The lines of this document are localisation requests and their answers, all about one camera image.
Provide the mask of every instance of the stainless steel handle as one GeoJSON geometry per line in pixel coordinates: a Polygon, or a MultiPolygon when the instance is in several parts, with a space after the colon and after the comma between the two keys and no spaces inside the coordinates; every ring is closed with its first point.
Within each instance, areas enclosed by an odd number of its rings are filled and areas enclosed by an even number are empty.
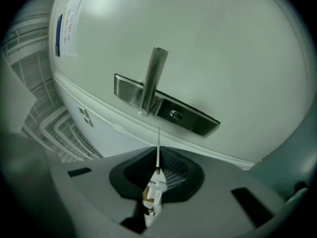
{"type": "Polygon", "coordinates": [[[139,115],[148,117],[151,112],[153,98],[162,74],[163,67],[168,55],[168,51],[159,47],[152,50],[147,75],[142,91],[141,103],[139,106],[139,115]]]}

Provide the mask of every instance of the sticker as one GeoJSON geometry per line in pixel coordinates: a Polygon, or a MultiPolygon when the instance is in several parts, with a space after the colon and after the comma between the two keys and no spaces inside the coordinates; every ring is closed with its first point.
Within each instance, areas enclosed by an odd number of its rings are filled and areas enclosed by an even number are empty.
{"type": "Polygon", "coordinates": [[[63,54],[75,55],[75,36],[83,0],[70,0],[67,4],[63,29],[63,54]]]}

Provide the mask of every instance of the black slot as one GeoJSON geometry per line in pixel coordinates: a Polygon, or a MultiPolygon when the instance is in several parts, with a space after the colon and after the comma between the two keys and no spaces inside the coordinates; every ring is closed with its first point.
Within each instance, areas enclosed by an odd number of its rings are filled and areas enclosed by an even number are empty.
{"type": "Polygon", "coordinates": [[[76,176],[80,176],[80,175],[83,175],[83,174],[89,173],[89,172],[91,172],[90,168],[81,168],[81,169],[75,169],[75,170],[68,171],[68,174],[70,177],[76,177],[76,176]]]}
{"type": "Polygon", "coordinates": [[[231,191],[253,224],[258,228],[273,218],[273,215],[249,192],[247,188],[231,191]]]}

